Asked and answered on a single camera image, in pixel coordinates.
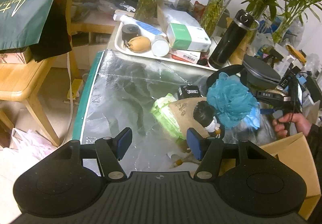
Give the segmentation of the brown paper bag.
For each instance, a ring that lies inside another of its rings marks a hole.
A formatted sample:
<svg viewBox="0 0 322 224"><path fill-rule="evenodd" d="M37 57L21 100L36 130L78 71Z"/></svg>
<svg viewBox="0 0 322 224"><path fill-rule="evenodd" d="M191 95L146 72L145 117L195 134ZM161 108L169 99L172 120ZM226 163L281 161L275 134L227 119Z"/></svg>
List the brown paper bag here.
<svg viewBox="0 0 322 224"><path fill-rule="evenodd" d="M193 118L194 108L198 102L205 100L205 97L187 98L177 100L169 104L169 109L174 115L184 139L186 139L187 130L189 128L194 128L203 138L209 136L208 132L202 127L202 125Z"/></svg>

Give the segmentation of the grey zip hard case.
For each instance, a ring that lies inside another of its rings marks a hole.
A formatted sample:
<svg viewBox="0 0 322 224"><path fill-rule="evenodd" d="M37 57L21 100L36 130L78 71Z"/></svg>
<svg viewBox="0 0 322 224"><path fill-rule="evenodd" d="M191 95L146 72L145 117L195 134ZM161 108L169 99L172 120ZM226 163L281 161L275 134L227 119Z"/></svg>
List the grey zip hard case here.
<svg viewBox="0 0 322 224"><path fill-rule="evenodd" d="M275 89L281 81L281 76L274 68L254 56L245 54L242 65L246 74L247 84L253 88L262 90Z"/></svg>

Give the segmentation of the black neck pillow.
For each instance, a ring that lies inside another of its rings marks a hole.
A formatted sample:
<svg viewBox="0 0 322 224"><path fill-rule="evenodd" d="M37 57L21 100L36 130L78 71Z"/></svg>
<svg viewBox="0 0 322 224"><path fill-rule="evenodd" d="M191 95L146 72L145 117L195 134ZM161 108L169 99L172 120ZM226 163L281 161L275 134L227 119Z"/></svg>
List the black neck pillow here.
<svg viewBox="0 0 322 224"><path fill-rule="evenodd" d="M221 68L211 74L206 80L206 88L209 89L219 78L220 73L225 73L228 76L237 75L238 73L243 73L245 70L244 66L241 64L234 64L224 68Z"/></svg>

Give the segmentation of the white plastic tray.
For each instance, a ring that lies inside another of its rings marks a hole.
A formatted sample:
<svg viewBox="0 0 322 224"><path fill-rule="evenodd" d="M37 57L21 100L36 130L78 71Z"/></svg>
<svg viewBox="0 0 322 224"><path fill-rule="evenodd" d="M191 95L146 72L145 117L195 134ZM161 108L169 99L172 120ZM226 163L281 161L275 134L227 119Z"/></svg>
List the white plastic tray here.
<svg viewBox="0 0 322 224"><path fill-rule="evenodd" d="M126 47L124 44L124 41L122 40L122 36L121 36L122 27L123 27L123 23L118 23L115 26L114 31L112 33L112 35L115 37L114 42L113 42L115 51L119 51L119 52L129 55L129 56L136 56L136 57L142 57L142 58L146 58L146 59L178 63L178 64L196 67L196 68L200 68L200 69L204 69L204 70L210 70L210 71L214 71L214 72L218 70L218 69L215 69L215 68L209 67L209 66L201 66L201 65L194 64L191 62L175 60L172 58L170 53L166 54L163 57L159 57L159 56L156 56L151 49L148 49L147 51L144 51L144 52L134 52L134 51L130 50L128 47Z"/></svg>

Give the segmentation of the brown cardboard box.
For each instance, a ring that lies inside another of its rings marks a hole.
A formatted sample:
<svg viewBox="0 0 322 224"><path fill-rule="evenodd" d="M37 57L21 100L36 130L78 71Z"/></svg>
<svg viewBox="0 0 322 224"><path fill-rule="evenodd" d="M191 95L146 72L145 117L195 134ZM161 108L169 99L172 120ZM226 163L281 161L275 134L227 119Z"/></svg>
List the brown cardboard box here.
<svg viewBox="0 0 322 224"><path fill-rule="evenodd" d="M297 212L309 219L321 199L312 153L303 134L257 146L239 142L235 167L220 178L220 193L230 205L253 216Z"/></svg>

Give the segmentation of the wooden chair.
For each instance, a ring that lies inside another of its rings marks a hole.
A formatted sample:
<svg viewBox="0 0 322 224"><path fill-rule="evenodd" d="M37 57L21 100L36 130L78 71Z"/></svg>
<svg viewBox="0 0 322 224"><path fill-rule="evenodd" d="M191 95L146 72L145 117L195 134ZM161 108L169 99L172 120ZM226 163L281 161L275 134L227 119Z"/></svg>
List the wooden chair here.
<svg viewBox="0 0 322 224"><path fill-rule="evenodd" d="M62 0L61 3L61 11L65 14L67 31L70 34L72 0ZM45 138L57 147L61 144L61 140L55 133L37 97L54 60L54 57L40 62L32 60L25 65L2 63L1 101L23 103L44 132Z"/></svg>

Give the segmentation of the black thermos bottle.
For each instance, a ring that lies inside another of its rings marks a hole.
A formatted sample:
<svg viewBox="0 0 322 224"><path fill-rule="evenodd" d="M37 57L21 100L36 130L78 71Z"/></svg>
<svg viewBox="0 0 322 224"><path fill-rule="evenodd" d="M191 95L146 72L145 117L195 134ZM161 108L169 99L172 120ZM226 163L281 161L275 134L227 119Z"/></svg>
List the black thermos bottle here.
<svg viewBox="0 0 322 224"><path fill-rule="evenodd" d="M241 9L236 13L225 34L217 44L208 64L215 69L221 69L248 31L256 30L259 22L248 12Z"/></svg>

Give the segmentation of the black cartoon snack packet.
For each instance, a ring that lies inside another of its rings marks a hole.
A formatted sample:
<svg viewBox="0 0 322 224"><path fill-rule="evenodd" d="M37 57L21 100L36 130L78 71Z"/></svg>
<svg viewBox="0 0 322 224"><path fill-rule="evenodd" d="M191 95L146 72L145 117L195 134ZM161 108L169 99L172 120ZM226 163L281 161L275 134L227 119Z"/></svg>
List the black cartoon snack packet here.
<svg viewBox="0 0 322 224"><path fill-rule="evenodd" d="M198 86L185 85L178 89L178 99L199 98L202 97Z"/></svg>

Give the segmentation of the teal mesh bath loofah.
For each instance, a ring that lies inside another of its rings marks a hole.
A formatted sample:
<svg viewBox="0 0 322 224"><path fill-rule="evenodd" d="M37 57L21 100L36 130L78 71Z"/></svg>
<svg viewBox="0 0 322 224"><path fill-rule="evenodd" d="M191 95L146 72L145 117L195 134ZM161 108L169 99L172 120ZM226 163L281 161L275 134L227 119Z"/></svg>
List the teal mesh bath loofah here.
<svg viewBox="0 0 322 224"><path fill-rule="evenodd" d="M260 128L259 102L236 75L219 73L208 89L206 99L225 128L231 129L241 121L256 130Z"/></svg>

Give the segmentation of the green wet wipes pack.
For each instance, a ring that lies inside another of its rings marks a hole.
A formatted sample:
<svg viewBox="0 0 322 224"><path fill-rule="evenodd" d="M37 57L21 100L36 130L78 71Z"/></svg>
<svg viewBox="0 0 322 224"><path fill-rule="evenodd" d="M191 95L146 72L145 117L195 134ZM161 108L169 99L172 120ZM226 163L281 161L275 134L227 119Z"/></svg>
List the green wet wipes pack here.
<svg viewBox="0 0 322 224"><path fill-rule="evenodd" d="M180 126L169 107L171 103L176 101L177 99L171 93L168 93L153 103L151 114L166 131L166 138L177 142L186 138L181 132Z"/></svg>

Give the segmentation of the white round jar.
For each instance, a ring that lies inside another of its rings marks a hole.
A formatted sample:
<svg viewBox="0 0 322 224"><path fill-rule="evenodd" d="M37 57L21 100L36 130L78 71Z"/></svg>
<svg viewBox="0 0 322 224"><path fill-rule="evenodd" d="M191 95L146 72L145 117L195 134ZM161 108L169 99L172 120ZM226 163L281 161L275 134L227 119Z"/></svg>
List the white round jar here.
<svg viewBox="0 0 322 224"><path fill-rule="evenodd" d="M151 43L151 51L156 57L164 57L169 53L170 46L163 36L156 36Z"/></svg>

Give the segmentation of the red white flat box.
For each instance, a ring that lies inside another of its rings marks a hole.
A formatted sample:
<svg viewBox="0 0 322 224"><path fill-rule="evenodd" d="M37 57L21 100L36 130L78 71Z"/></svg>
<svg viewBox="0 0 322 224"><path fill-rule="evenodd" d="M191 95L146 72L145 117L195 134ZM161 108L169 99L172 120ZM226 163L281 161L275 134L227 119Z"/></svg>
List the red white flat box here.
<svg viewBox="0 0 322 224"><path fill-rule="evenodd" d="M194 64L197 64L201 57L201 53L198 51L171 49L170 53L180 59Z"/></svg>

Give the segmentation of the green white tissue box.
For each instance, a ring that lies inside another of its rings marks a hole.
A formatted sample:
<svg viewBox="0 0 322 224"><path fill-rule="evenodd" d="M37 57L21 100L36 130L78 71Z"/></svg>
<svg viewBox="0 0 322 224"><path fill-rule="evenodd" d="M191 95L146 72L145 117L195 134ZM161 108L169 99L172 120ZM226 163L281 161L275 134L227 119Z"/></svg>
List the green white tissue box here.
<svg viewBox="0 0 322 224"><path fill-rule="evenodd" d="M201 27L170 23L166 34L172 49L206 52L211 46L209 36Z"/></svg>

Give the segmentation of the tan egg-shaped pouch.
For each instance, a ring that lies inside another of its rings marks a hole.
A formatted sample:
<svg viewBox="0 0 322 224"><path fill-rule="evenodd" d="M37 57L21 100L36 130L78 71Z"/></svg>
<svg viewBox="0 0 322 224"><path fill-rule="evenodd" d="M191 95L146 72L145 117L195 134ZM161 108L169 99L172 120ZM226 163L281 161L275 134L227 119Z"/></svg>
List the tan egg-shaped pouch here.
<svg viewBox="0 0 322 224"><path fill-rule="evenodd" d="M125 41L124 45L132 52L146 52L151 49L151 41L144 36L134 37L129 41Z"/></svg>

